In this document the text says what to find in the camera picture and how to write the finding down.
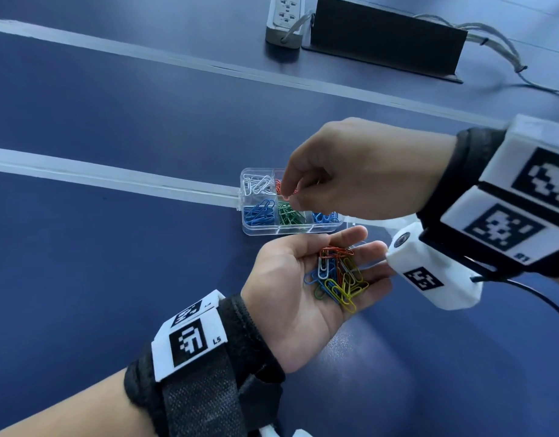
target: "white stripe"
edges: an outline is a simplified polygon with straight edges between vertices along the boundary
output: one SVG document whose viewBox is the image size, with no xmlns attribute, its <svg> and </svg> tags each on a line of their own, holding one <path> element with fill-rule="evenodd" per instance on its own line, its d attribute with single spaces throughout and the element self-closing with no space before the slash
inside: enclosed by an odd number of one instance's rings
<svg viewBox="0 0 559 437">
<path fill-rule="evenodd" d="M 76 34 L 74 32 L 38 26 L 21 21 L 0 20 L 0 32 L 85 49 L 99 50 L 100 52 L 113 53 L 132 58 L 166 63 L 173 66 L 187 67 L 189 69 L 217 73 L 244 80 L 259 81 L 261 83 L 275 84 L 276 86 L 292 87 L 342 98 L 350 98 L 353 100 L 410 110 L 412 112 L 423 113 L 433 117 L 454 119 L 477 126 L 502 128 L 506 125 L 505 121 L 499 119 L 483 117 L 475 113 L 463 112 L 419 101 L 406 100 L 392 95 L 384 95 L 377 92 L 342 86 L 340 84 L 327 83 L 324 81 L 309 80 L 274 72 L 266 72 L 264 70 L 250 69 L 248 67 L 195 58 L 187 55 L 179 55 L 177 53 L 166 52 L 164 50 L 151 49 L 135 44 L 97 38 L 96 36 Z"/>
<path fill-rule="evenodd" d="M 0 172 L 94 185 L 106 189 L 130 191 L 199 204 L 239 207 L 239 188 L 237 187 L 171 178 L 170 176 L 4 148 L 0 148 Z M 379 227 L 396 227 L 398 225 L 396 221 L 345 218 L 345 222 Z"/>
</svg>

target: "clear plastic box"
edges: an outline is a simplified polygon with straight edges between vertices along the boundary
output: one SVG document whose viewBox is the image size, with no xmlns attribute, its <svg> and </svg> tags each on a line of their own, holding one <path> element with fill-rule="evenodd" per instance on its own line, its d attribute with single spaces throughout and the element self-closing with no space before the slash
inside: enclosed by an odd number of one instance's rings
<svg viewBox="0 0 559 437">
<path fill-rule="evenodd" d="M 294 233 L 329 233 L 343 223 L 343 218 L 333 213 L 324 219 L 312 212 L 285 212 L 286 201 L 276 192 L 276 179 L 283 178 L 283 168 L 246 168 L 241 172 L 239 185 L 239 210 L 243 231 L 250 235 L 287 235 Z"/>
</svg>

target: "wrist-mounted device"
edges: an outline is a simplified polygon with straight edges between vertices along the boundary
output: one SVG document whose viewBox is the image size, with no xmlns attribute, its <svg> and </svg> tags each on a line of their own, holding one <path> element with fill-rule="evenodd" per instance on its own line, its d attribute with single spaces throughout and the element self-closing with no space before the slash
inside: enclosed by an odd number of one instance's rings
<svg viewBox="0 0 559 437">
<path fill-rule="evenodd" d="M 387 260 L 440 308 L 471 307 L 481 281 L 559 277 L 559 124 L 518 115 L 506 130 L 460 132 L 417 216 Z"/>
<path fill-rule="evenodd" d="M 124 388 L 159 437 L 244 437 L 275 420 L 284 380 L 240 295 L 215 290 L 162 325 Z"/>
</svg>

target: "blue tabletop surface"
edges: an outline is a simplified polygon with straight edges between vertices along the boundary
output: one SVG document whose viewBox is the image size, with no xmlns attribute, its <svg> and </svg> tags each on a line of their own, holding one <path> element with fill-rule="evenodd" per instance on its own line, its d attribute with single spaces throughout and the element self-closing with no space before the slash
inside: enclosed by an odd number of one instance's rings
<svg viewBox="0 0 559 437">
<path fill-rule="evenodd" d="M 435 5 L 372 1 L 412 12 Z M 304 51 L 286 62 L 264 44 L 269 0 L 249 3 L 247 11 L 216 0 L 0 0 L 0 18 L 488 117 L 559 121 L 559 97 L 525 88 L 457 86 Z M 0 148 L 238 186 L 243 168 L 283 167 L 322 124 L 350 116 L 446 133 L 468 127 L 0 33 Z M 371 239 L 390 238 L 371 228 Z M 203 294 L 240 291 L 267 240 L 246 236 L 232 208 L 0 173 L 0 429 L 122 369 Z M 559 303 L 553 282 L 521 280 Z M 475 308 L 444 312 L 394 284 L 288 377 L 279 415 L 286 435 L 559 436 L 551 308 L 489 284 Z"/>
</svg>

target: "white power strip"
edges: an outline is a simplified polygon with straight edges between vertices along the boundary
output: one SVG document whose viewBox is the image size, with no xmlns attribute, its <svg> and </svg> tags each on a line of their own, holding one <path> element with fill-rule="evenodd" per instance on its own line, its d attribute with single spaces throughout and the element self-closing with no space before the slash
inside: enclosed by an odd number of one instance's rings
<svg viewBox="0 0 559 437">
<path fill-rule="evenodd" d="M 271 0 L 267 15 L 266 41 L 277 46 L 299 49 L 302 46 L 303 26 L 290 34 L 290 28 L 305 15 L 305 0 Z"/>
</svg>

